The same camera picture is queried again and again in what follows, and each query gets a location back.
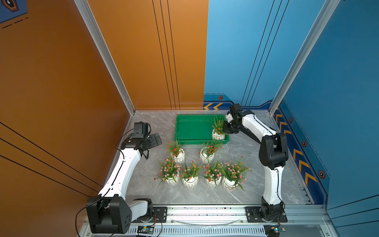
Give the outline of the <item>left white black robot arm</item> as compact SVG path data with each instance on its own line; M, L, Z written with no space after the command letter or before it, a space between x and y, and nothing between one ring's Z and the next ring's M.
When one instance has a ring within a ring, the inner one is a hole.
M150 221L155 218L150 198L137 198L126 202L126 190L136 165L149 149L162 144L160 135L133 134L120 146L117 163L96 197L90 197L85 206L89 225L94 234L125 234L137 219Z

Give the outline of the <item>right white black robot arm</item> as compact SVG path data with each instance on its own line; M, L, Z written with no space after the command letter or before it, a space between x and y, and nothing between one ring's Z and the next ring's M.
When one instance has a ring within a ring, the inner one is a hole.
M260 143L259 160L265 169L265 189L257 215L267 222L287 222L281 195L282 173L289 158L286 135L273 130L252 111L242 109L239 104L230 106L224 121L224 131L234 134L242 131Z

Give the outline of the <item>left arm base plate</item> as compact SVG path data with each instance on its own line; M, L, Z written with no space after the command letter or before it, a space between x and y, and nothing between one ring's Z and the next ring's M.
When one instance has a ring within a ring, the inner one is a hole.
M166 206L153 206L152 214L147 216L142 216L134 220L132 223L154 223L156 218L158 222L166 223L168 208Z

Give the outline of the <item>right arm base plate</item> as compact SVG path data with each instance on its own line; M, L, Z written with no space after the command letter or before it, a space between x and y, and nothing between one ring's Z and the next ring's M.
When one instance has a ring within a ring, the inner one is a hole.
M287 223L287 215L284 211L269 214L268 210L262 209L261 206L247 206L245 207L245 214L248 223Z

